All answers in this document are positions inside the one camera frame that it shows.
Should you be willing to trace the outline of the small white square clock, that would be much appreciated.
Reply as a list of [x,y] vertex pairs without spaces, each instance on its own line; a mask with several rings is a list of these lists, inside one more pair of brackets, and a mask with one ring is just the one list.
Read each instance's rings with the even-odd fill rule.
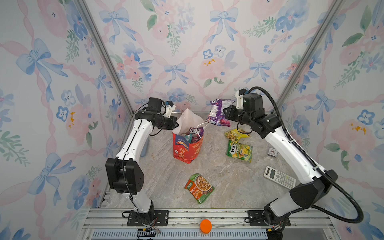
[[269,151],[268,151],[268,155],[271,156],[271,157],[277,157],[278,156],[278,151],[274,148],[269,148]]

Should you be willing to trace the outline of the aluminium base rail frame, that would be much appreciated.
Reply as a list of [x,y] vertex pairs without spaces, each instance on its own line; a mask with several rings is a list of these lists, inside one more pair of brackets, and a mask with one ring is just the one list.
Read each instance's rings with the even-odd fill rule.
[[328,215],[305,210],[268,226],[259,209],[161,209],[151,226],[134,224],[125,209],[91,210],[79,240],[339,240]]

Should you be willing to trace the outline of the aluminium corner post left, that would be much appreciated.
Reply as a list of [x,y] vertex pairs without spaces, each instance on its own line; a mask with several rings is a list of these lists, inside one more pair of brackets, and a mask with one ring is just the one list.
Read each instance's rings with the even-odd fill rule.
[[122,98],[124,107],[127,109],[128,113],[132,116],[134,113],[134,110],[133,110],[133,108],[129,102],[128,96],[124,90],[124,86],[121,83],[115,68],[113,67],[112,60],[108,54],[108,51],[107,51],[105,44],[103,43],[102,36],[101,36],[101,34],[100,34],[96,24],[95,24],[95,21],[94,21],[92,14],[91,14],[88,6],[87,6],[86,1],[75,0],[74,2],[75,2],[76,7],[79,9],[81,16],[84,18],[86,27],[89,29],[91,37],[95,41],[95,46],[96,46],[99,54],[101,55],[101,59],[104,61],[105,65],[106,65],[108,73],[112,77],[112,82],[115,84],[115,86],[117,88],[117,92],[120,94],[120,96]]

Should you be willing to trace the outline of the teal snack bag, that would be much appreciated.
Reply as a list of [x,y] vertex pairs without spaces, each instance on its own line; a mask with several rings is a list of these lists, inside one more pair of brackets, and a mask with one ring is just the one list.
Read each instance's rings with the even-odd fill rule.
[[185,135],[185,139],[187,140],[188,143],[191,143],[193,139],[193,134]]

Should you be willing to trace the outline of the white calculator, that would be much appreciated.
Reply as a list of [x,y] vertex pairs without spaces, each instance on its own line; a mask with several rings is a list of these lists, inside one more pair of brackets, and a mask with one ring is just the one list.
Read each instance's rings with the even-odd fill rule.
[[295,178],[281,171],[278,171],[270,166],[266,166],[266,169],[264,171],[264,177],[289,190],[293,189],[296,186]]

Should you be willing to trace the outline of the orange round button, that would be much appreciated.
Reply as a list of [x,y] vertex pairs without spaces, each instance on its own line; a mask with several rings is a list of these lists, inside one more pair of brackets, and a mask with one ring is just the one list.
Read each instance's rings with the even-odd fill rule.
[[204,234],[208,234],[212,231],[212,223],[211,221],[204,219],[200,223],[200,230]]

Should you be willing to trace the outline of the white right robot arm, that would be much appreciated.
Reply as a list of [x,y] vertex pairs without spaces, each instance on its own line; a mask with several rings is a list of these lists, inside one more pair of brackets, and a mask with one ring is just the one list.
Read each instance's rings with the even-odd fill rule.
[[265,113],[262,96],[242,89],[236,93],[236,98],[235,105],[224,109],[226,119],[249,126],[252,132],[258,133],[271,144],[293,169],[300,182],[287,194],[267,204],[262,220],[269,226],[275,226],[286,221],[293,213],[314,207],[332,185],[298,149],[297,142],[282,125],[281,119]]

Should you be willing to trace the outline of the aluminium corner post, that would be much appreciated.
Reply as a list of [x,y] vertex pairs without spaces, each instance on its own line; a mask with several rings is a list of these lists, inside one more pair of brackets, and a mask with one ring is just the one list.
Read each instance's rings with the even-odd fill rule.
[[299,80],[299,77],[301,76],[302,72],[305,70],[305,67],[310,62],[313,54],[316,52],[318,45],[320,44],[320,41],[326,36],[328,30],[331,28],[333,21],[336,19],[337,15],[341,11],[341,8],[344,3],[345,1],[343,0],[331,1],[328,11],[325,13],[323,17],[323,21],[319,24],[315,34],[313,35],[312,40],[310,41],[307,49],[302,55],[302,58],[299,61],[297,69],[292,73],[287,85],[282,91],[282,94],[278,98],[278,101],[277,101],[278,110],[282,109],[282,106],[285,100],[287,99],[290,92],[294,88],[294,85],[296,84],[296,82]]
[[128,113],[132,116],[134,113],[134,110],[133,110],[133,108],[129,102],[128,96],[124,90],[124,86],[121,83],[115,68],[113,67],[112,60],[108,54],[108,51],[107,51],[105,44],[103,43],[102,36],[101,36],[101,34],[100,34],[96,24],[95,24],[95,21],[94,21],[92,14],[91,14],[88,6],[87,6],[86,1],[75,0],[74,2],[75,2],[76,7],[79,9],[81,16],[84,18],[86,27],[89,29],[91,37],[95,41],[95,46],[96,46],[99,54],[101,55],[101,59],[104,61],[105,65],[106,65],[108,73],[112,77],[112,82],[115,84],[115,86],[117,88],[117,92],[120,94],[120,96],[122,98],[124,107],[127,109]]

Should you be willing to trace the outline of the purple Fox's berries candy bag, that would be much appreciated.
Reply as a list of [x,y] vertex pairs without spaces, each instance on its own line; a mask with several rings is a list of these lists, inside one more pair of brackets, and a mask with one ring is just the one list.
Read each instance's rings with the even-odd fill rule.
[[189,143],[195,144],[201,140],[201,138],[204,135],[204,128],[199,127],[199,128],[190,128],[189,129]]

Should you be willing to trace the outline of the purple snack packet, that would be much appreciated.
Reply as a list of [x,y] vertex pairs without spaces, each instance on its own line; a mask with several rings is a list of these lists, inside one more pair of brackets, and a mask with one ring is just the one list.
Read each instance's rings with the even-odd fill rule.
[[212,108],[206,122],[216,126],[230,127],[231,123],[225,118],[223,110],[228,108],[234,102],[235,101],[230,99],[216,99],[211,101],[210,104],[212,105]]

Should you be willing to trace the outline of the green Fox's tea candy bag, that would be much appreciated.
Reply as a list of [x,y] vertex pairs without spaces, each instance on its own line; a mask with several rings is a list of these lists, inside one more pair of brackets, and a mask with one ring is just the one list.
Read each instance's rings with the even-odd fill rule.
[[250,163],[252,161],[253,147],[229,140],[226,152],[228,157],[239,159]]

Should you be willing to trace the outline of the yellow corn snack bag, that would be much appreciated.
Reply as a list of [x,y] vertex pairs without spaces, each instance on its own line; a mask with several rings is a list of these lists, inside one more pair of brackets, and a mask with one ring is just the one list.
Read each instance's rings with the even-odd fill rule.
[[233,143],[238,143],[242,138],[249,138],[250,134],[242,133],[237,129],[230,130],[224,133],[225,137],[231,140]]

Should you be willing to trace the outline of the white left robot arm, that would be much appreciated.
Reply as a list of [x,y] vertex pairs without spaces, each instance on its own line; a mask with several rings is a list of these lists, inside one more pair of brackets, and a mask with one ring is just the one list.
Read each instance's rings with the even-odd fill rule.
[[139,215],[152,216],[154,209],[153,201],[142,191],[145,175],[139,165],[140,156],[155,128],[162,131],[179,126],[177,117],[172,116],[175,109],[171,101],[149,98],[149,102],[136,111],[133,128],[120,152],[106,161],[110,188],[126,195]]

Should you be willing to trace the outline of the aluminium corner post right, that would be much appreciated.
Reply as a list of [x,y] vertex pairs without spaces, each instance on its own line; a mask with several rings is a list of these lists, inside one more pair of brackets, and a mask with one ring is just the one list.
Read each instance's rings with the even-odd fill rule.
[[320,41],[326,36],[328,30],[331,28],[333,21],[336,19],[337,15],[341,11],[341,8],[344,3],[345,1],[343,0],[331,1],[328,11],[325,13],[323,17],[323,21],[319,24],[315,34],[313,35],[312,40],[310,41],[307,49],[302,55],[302,58],[299,61],[297,69],[292,73],[287,85],[282,91],[282,94],[278,98],[278,101],[277,101],[278,110],[282,109],[282,106],[285,100],[287,99],[290,92],[294,88],[294,85],[296,84],[296,82],[299,80],[299,77],[301,76],[302,72],[305,70],[305,67],[310,62],[313,54],[316,52],[318,45],[320,44]]

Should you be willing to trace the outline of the red paper gift bag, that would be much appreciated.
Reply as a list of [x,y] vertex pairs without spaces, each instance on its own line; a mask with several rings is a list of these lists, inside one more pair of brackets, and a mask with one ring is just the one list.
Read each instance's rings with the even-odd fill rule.
[[190,128],[204,128],[208,125],[200,116],[194,114],[191,110],[186,109],[178,118],[179,126],[173,130],[173,156],[174,158],[190,164],[195,160],[203,145],[204,136],[195,144],[188,143],[185,135],[190,134]]

